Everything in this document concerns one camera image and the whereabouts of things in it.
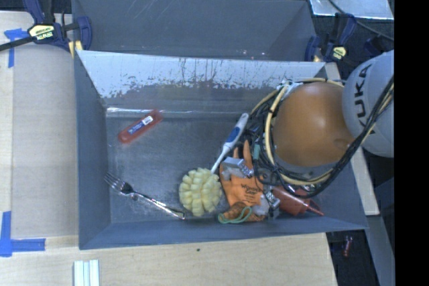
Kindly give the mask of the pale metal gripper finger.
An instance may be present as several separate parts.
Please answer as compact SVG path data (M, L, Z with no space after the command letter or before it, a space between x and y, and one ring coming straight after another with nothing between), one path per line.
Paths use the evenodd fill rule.
M254 170L246 166L244 159L227 157L221 167L221 175L225 180L229 180L232 175L239 178L251 178L254 175Z
M259 204L252 206L253 213L258 216L273 215L280 207L280 200L272 192L262 193Z

